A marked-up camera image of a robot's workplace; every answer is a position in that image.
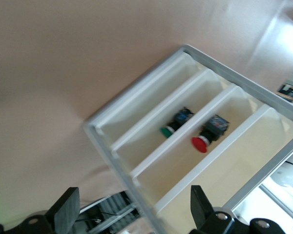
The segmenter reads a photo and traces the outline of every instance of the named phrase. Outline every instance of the empty compartment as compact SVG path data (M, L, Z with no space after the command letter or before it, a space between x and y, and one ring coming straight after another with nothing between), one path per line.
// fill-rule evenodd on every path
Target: empty compartment
M158 217L174 230L172 233L189 233L195 228L190 212L191 185L201 185L211 204L222 207L292 138L293 122L275 109L267 109L204 170L196 166L173 188L174 194L163 197L155 205Z
M154 152L157 155L156 160L135 179L138 188L150 205L159 201L189 171L205 157L208 157L219 144L252 115L250 98L240 87L235 86L223 98L213 100L216 102L215 105L211 105L208 110L204 110L205 112L198 112L190 119L184 125L181 136L163 144L157 152ZM198 136L202 125L215 114L230 122L230 125L223 136L211 143L207 153L201 153L193 147L191 138Z
M198 73L121 137L115 143L113 154L120 158L125 169L130 172L166 140L160 128L165 127L177 112L186 106L197 113L226 85L227 81L212 70Z
M190 55L177 53L119 99L96 130L111 145L198 70L198 63Z

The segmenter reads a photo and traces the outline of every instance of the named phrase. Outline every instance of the screw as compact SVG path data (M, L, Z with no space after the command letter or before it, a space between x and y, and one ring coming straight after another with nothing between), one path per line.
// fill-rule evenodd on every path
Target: screw
M37 218L33 218L31 220L28 221L28 224L35 224L38 222L38 219Z
M227 220L228 216L226 216L224 213L218 213L216 216L221 220Z
M268 227L270 227L269 223L267 223L267 222L264 221L264 220L259 220L259 221L257 221L256 223L257 223L257 225L258 225L259 227L262 227L262 228L268 228Z

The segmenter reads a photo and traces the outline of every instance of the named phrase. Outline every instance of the bolt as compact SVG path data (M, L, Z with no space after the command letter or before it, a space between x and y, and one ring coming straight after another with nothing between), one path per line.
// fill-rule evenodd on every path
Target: bolt
M38 219L37 218L33 218L31 220L28 221L28 224L35 224L38 222Z
M228 216L226 216L224 213L217 213L216 216L221 220L227 220Z
M257 225L258 225L259 227L262 227L262 228L268 228L268 227L270 227L269 223L267 223L267 222L264 221L264 220L259 220L259 221L257 221L256 223L257 223Z

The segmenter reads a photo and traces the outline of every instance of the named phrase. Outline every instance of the metal frame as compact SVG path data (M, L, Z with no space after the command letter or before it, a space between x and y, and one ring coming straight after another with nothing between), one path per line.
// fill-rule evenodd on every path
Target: metal frame
M259 86L255 82L249 80L248 78L238 74L229 67L221 64L220 62L214 60L210 56L204 54L203 52L195 49L190 45L183 45L174 53L172 53L168 58L163 60L152 67L148 72L143 74L135 83L129 86L125 91L116 96L111 102L105 105L102 109L96 112L92 118L90 118L84 125L84 129L88 134L90 140L99 150L100 154L104 157L111 168L116 171L121 181L128 188L129 196L137 203L138 207L141 208L145 216L149 219L150 223L154 227L155 231L159 234L166 234L165 229L156 218L152 209L146 204L143 197L139 194L131 178L123 171L119 164L119 160L115 159L109 148L105 145L102 137L96 132L96 124L108 114L108 110L116 106L118 102L126 98L135 90L139 89L143 83L147 82L147 76L160 66L161 64L169 61L177 53L185 52L191 55L197 62L210 68L215 73L223 77L224 79L235 83L236 85L243 88L244 91L255 97L256 99L266 103L276 109L280 114L286 116L288 119L293 121L293 105L289 104L284 99L278 97L271 91ZM245 184L225 205L225 208L233 209L237 206L248 194L249 192L258 186L264 178L270 175L270 173L276 169L282 162L284 162L293 152L293 139L273 158L267 163L248 183Z

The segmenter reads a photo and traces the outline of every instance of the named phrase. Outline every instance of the drawer organizer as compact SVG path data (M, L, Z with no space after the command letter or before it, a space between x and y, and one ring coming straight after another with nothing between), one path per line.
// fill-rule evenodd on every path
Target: drawer organizer
M160 128L183 107L195 114L171 137ZM197 151L191 138L214 115L225 134ZM293 151L293 106L184 45L84 126L157 233L195 228L190 187L233 209Z

